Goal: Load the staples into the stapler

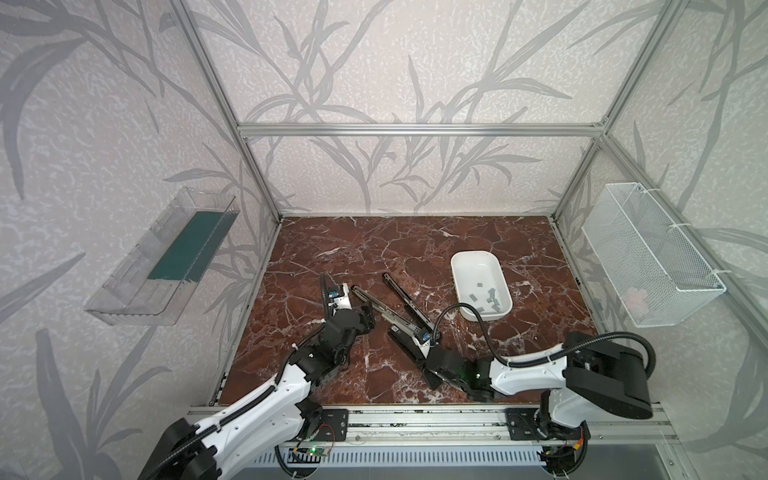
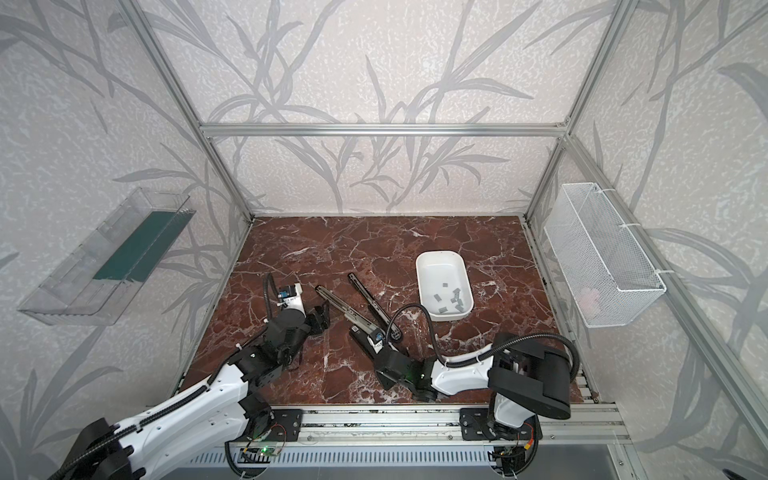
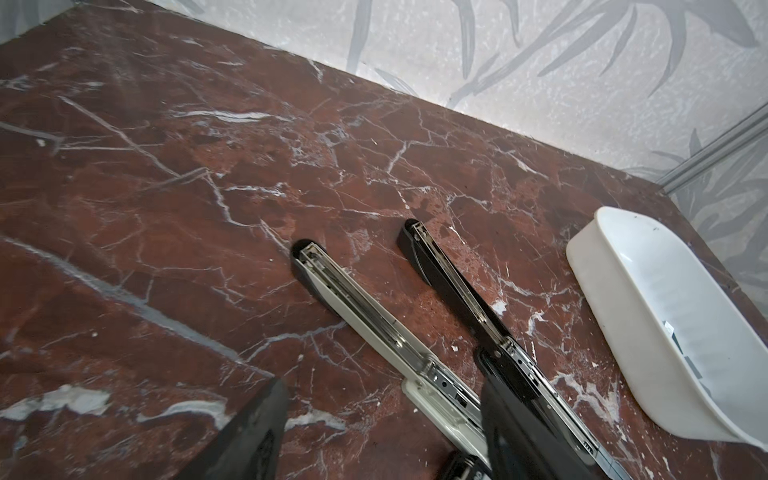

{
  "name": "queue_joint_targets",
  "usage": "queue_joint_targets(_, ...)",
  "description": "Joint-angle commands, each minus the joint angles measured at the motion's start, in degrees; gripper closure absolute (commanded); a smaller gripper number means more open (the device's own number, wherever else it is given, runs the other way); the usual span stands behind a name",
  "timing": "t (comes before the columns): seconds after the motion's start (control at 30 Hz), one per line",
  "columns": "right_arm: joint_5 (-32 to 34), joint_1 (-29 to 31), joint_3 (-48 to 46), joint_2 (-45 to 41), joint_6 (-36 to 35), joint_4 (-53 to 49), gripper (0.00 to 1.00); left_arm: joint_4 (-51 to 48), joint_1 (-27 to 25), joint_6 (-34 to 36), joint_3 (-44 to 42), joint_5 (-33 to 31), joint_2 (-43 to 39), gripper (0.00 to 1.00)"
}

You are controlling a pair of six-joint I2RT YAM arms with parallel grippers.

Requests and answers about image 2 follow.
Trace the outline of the beige grey stapler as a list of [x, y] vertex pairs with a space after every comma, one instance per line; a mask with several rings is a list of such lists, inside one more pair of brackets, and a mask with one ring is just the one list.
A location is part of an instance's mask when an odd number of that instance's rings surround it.
[[331, 306], [339, 310], [348, 321], [350, 321], [353, 325], [358, 326], [366, 333], [371, 332], [375, 328], [380, 328], [377, 324], [368, 320], [349, 304], [333, 294], [326, 287], [318, 285], [315, 287], [315, 291], [320, 297], [328, 301]]

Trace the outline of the black stapler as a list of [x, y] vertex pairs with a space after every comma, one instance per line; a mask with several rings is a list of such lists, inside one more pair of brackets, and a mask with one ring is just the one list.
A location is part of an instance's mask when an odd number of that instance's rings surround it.
[[358, 326], [355, 326], [355, 325], [350, 327], [350, 336], [358, 344], [358, 346], [363, 350], [366, 356], [371, 361], [374, 361], [379, 351], [382, 348], [382, 341], [375, 340], [368, 333], [361, 330]]
[[[354, 288], [363, 296], [368, 304], [369, 311], [373, 314], [373, 316], [382, 324], [384, 328], [389, 327], [392, 323], [392, 318], [379, 304], [371, 292], [365, 287], [365, 285], [360, 281], [357, 275], [354, 272], [350, 272], [347, 274], [347, 277]], [[390, 332], [390, 339], [394, 343], [401, 343], [403, 341], [403, 333], [399, 327], [392, 327]]]

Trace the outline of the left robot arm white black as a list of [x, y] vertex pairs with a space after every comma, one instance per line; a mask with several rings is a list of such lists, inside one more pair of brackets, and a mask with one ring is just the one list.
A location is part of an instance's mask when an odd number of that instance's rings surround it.
[[329, 306], [284, 307], [214, 373], [114, 425], [100, 418], [78, 435], [55, 479], [160, 479], [193, 457], [274, 422], [260, 391], [330, 325]]

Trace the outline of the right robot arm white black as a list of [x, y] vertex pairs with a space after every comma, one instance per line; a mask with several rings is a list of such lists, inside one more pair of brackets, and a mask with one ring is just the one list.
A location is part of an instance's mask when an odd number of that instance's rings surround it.
[[375, 375], [386, 390], [401, 385], [421, 402], [434, 402], [464, 391], [489, 390], [486, 438], [505, 438], [528, 427], [536, 432], [538, 416], [571, 417], [570, 384], [580, 357], [573, 343], [553, 333], [496, 335], [475, 352], [415, 360], [382, 341], [364, 343]]

